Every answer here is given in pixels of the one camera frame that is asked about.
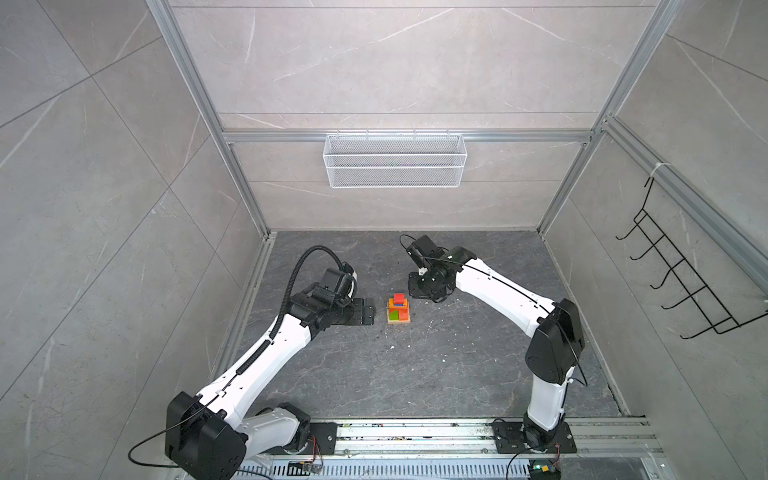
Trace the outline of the orange-yellow rectangular block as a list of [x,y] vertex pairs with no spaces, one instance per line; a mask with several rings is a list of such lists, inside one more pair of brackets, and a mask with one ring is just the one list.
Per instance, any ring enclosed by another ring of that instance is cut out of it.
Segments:
[[405,300],[403,303],[396,303],[394,298],[390,298],[388,300],[388,309],[389,310],[408,310],[409,309],[408,300]]

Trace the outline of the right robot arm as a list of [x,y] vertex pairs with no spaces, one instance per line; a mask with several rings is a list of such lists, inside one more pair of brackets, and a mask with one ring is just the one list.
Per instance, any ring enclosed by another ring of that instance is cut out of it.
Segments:
[[529,339],[525,363],[532,390],[521,436],[528,449],[553,446],[565,425],[565,400],[575,371],[580,371],[584,334],[578,307],[535,294],[504,277],[479,258],[449,252],[426,257],[408,275],[409,295],[439,303],[460,290],[483,301],[516,325]]

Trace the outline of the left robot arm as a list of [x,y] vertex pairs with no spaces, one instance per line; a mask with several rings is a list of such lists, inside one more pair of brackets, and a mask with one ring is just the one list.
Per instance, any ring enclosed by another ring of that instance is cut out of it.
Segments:
[[287,312],[240,359],[197,394],[179,393],[168,405],[165,454],[195,479],[230,479],[242,462],[271,449],[298,453],[311,417],[282,403],[246,414],[283,366],[330,326],[369,326],[376,308],[364,298],[327,303],[296,294]]

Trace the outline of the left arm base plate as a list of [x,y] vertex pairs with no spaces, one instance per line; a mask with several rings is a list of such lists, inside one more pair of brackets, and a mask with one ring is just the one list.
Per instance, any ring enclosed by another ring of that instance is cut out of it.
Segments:
[[335,452],[339,425],[334,422],[303,422],[298,432],[286,446],[265,451],[273,455],[331,455]]

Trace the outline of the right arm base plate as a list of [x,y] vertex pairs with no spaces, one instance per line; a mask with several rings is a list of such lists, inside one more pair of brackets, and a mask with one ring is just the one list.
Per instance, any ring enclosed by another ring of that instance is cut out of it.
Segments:
[[489,426],[492,429],[496,450],[500,454],[574,454],[577,452],[574,436],[565,421],[561,421],[551,431],[544,431],[526,419],[523,421],[495,419]]

